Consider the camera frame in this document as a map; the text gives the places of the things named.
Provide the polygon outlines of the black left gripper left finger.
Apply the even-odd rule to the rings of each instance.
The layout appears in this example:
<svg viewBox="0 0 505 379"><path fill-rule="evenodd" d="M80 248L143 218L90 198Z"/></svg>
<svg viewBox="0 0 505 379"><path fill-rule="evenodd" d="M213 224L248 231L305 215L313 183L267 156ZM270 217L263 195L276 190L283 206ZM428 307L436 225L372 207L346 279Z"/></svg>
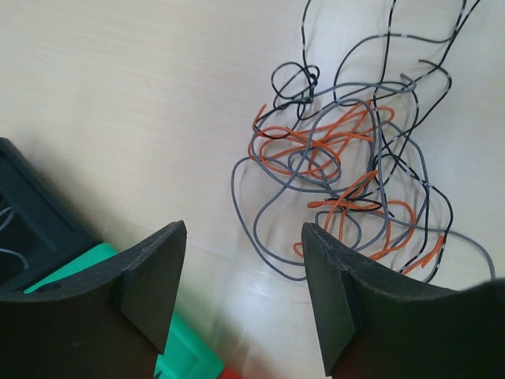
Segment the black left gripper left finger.
<svg viewBox="0 0 505 379"><path fill-rule="evenodd" d="M4 378L151 378L166 346L186 227L29 294L1 297Z"/></svg>

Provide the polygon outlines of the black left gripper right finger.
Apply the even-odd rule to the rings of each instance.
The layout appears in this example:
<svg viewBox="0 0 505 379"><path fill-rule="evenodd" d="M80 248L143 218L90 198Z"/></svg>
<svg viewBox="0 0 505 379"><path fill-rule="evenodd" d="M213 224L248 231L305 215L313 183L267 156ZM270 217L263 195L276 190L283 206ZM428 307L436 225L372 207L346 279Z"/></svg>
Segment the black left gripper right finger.
<svg viewBox="0 0 505 379"><path fill-rule="evenodd" d="M503 377L503 280L454 291L386 268L314 223L301 239L327 376Z"/></svg>

